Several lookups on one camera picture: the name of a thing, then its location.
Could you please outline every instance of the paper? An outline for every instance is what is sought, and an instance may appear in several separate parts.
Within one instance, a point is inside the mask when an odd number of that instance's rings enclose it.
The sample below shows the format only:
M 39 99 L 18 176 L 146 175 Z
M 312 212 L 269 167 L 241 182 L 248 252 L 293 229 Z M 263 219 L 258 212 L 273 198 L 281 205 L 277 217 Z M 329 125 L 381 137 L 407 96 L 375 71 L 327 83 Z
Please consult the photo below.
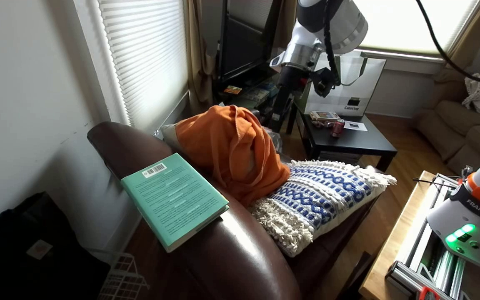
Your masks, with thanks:
M 366 129 L 366 125 L 364 125 L 364 123 L 360 123 L 360 122 L 346 121 L 345 125 L 343 127 L 345 129 L 351 129 L 351 130 L 368 131 L 368 129 Z

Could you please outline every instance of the leather armrest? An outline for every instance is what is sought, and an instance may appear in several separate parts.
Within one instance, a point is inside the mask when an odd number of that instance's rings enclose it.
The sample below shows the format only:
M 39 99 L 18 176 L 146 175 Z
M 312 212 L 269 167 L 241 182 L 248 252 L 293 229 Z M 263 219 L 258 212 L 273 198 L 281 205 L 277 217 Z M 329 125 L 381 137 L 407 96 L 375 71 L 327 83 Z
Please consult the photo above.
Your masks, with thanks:
M 88 140 L 120 179 L 171 155 L 161 140 L 133 127 L 103 122 Z M 218 299 L 298 299 L 298 283 L 263 227 L 229 193 L 230 209 L 169 254 L 198 284 Z

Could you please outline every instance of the barcode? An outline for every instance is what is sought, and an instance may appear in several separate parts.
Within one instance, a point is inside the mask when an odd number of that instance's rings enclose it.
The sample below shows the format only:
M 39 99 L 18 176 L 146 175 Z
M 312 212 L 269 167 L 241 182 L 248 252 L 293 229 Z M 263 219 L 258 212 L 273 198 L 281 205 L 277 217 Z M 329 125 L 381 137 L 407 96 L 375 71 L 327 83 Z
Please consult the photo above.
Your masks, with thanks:
M 163 163 L 161 163 L 159 165 L 155 165 L 151 169 L 145 170 L 144 172 L 142 172 L 142 174 L 145 176 L 145 178 L 148 178 L 150 176 L 155 175 L 156 173 L 164 171 L 165 169 L 166 169 L 166 166 Z

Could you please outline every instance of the orange cloth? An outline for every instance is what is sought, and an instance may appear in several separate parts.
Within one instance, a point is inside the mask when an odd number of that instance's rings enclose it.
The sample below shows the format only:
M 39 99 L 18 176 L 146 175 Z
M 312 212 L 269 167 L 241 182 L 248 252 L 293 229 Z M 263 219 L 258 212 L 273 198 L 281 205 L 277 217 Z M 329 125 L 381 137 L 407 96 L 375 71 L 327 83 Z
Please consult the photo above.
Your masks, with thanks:
M 290 176 L 272 139 L 245 108 L 213 106 L 179 122 L 175 133 L 195 165 L 211 170 L 213 178 L 245 207 Z

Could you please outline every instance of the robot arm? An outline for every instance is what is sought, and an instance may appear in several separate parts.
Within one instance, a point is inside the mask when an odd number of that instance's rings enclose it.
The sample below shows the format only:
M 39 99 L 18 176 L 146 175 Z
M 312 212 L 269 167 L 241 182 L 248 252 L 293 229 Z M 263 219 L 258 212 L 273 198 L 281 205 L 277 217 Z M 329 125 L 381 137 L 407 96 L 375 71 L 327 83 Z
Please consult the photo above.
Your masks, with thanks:
M 273 131 L 279 131 L 284 121 L 291 94 L 302 93 L 308 80 L 323 97 L 340 85 L 333 54 L 352 51 L 368 31 L 368 23 L 353 0 L 298 0 L 296 15 L 286 51 L 270 62 L 280 72 L 280 91 L 269 125 Z M 330 69 L 314 70 L 322 51 L 327 52 Z

